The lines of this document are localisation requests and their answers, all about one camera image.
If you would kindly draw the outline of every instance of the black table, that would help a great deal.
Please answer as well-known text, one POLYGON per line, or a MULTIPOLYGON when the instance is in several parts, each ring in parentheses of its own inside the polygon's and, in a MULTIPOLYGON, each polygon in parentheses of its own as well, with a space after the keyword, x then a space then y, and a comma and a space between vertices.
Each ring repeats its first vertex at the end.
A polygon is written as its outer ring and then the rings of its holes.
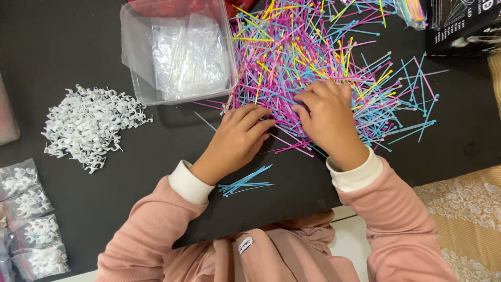
MULTIPOLYGON (((121 132, 122 152, 110 152, 104 169, 89 175, 75 160, 44 154, 40 134, 50 106, 58 105, 65 88, 106 87, 133 95, 129 69, 121 63, 119 10, 122 0, 3 0, 0 2, 0 71, 21 128, 18 141, 0 147, 0 167, 34 158, 49 199, 56 208, 71 273, 96 269, 98 253, 127 219, 133 204, 149 194, 158 180, 180 159, 194 162, 214 131, 197 111, 217 126, 219 112, 192 103, 149 107, 155 122, 121 132)), ((392 51, 392 61, 420 58, 424 32, 404 30, 397 17, 387 17, 388 28, 378 42, 358 47, 373 61, 392 51)), ((359 42, 374 40, 356 34, 359 42)), ((430 76, 440 101, 431 118, 437 123, 417 134, 378 149, 410 185, 449 179, 501 163, 501 123, 497 114, 486 60, 428 60, 430 76)), ((399 113, 401 121, 417 124, 416 115, 399 113)), ((271 138, 268 151, 283 145, 271 138)), ((176 246, 277 222, 297 215, 341 205, 325 168, 325 159, 290 150, 258 155, 241 171, 225 178, 231 183, 263 165, 272 168, 257 181, 276 184, 253 192, 222 197, 214 191, 207 210, 194 220, 176 246)), ((52 276, 54 280, 63 276, 52 276)))

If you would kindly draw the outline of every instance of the finger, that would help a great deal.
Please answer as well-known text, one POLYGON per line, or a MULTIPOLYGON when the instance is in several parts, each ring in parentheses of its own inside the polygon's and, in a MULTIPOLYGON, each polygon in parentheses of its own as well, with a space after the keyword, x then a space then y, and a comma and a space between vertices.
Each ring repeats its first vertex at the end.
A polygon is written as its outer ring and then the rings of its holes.
POLYGON ((341 97, 343 98, 344 102, 347 105, 351 106, 351 86, 349 84, 341 84, 338 86, 341 90, 341 97))
POLYGON ((310 91, 305 91, 294 96, 294 100, 303 102, 308 108, 313 108, 317 103, 320 103, 321 98, 310 91))
POLYGON ((249 135, 249 139, 255 141, 259 138, 259 136, 263 135, 266 130, 275 125, 274 119, 267 119, 265 121, 261 121, 260 123, 254 125, 247 133, 249 135))
POLYGON ((243 107, 238 108, 231 117, 230 122, 233 124, 239 123, 249 112, 257 108, 260 108, 260 106, 254 104, 247 104, 243 107))
POLYGON ((327 87, 327 85, 325 85, 325 83, 320 80, 317 80, 308 85, 308 87, 306 87, 305 89, 305 92, 306 91, 311 91, 323 98, 327 98, 332 95, 332 91, 327 87))
POLYGON ((258 140, 254 143, 254 145, 249 150, 248 156, 250 159, 254 158, 254 156, 259 152, 259 150, 261 150, 263 143, 268 138, 270 138, 270 135, 268 133, 265 133, 265 134, 262 134, 261 136, 259 136, 258 140))
POLYGON ((324 81, 324 84, 325 86, 328 87, 328 89, 334 93, 335 95, 340 95, 341 94, 341 91, 340 91, 340 88, 339 88, 339 85, 336 84, 334 82, 334 80, 332 79, 327 79, 326 81, 324 81))
POLYGON ((311 116, 308 113, 308 111, 301 105, 293 105, 292 110, 298 114, 299 119, 301 120, 303 126, 307 126, 307 124, 310 122, 311 119, 311 116))
POLYGON ((225 123, 228 123, 228 121, 231 120, 231 117, 235 114, 237 109, 231 109, 229 111, 226 111, 226 113, 224 114, 224 116, 222 117, 222 120, 221 120, 221 125, 225 124, 225 123))
POLYGON ((259 107, 257 109, 254 109, 250 111, 243 119, 238 123, 238 126, 242 128, 245 132, 249 131, 255 124, 256 122, 264 117, 265 115, 269 115, 272 113, 272 110, 259 107))

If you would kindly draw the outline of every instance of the white cuff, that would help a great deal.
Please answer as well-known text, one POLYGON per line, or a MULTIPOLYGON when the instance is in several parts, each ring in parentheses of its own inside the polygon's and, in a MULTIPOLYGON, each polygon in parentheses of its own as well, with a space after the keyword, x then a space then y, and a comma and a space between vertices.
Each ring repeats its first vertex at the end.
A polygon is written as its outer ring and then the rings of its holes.
POLYGON ((376 156, 369 146, 369 158, 359 167, 340 172, 336 162, 328 157, 326 165, 331 172, 332 185, 343 192, 352 192, 372 184, 383 172, 383 162, 376 156))
POLYGON ((183 199, 195 205, 207 202, 207 196, 215 186, 207 185, 191 173, 191 164, 180 161, 174 172, 169 175, 169 184, 183 199))

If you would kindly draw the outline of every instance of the pink sleeve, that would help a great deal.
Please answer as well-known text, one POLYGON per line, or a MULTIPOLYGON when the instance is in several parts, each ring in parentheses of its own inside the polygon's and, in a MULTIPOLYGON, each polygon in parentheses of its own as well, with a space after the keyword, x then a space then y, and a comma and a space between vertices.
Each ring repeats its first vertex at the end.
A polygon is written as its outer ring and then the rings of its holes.
POLYGON ((167 177, 162 178, 153 193, 134 205, 129 219, 99 255, 96 281, 163 280, 162 257, 206 206, 186 201, 167 177))
POLYGON ((352 192, 338 189, 341 201, 367 223, 370 281, 456 281, 442 259, 426 207, 380 159, 383 172, 371 185, 352 192))

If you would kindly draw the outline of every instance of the white floor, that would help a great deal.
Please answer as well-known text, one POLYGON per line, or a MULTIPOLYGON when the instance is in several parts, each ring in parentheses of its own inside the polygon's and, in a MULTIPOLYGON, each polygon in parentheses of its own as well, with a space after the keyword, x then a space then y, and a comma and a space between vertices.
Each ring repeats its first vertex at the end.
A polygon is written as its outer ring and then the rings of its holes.
MULTIPOLYGON (((365 222, 360 216, 353 216, 355 213, 349 207, 341 206, 333 210, 335 222, 331 225, 336 230, 336 238, 329 244, 329 248, 333 255, 349 258, 355 266, 360 282, 368 282, 366 260, 371 249, 365 239, 365 222)), ((57 282, 92 282, 95 278, 96 272, 91 271, 57 282)))

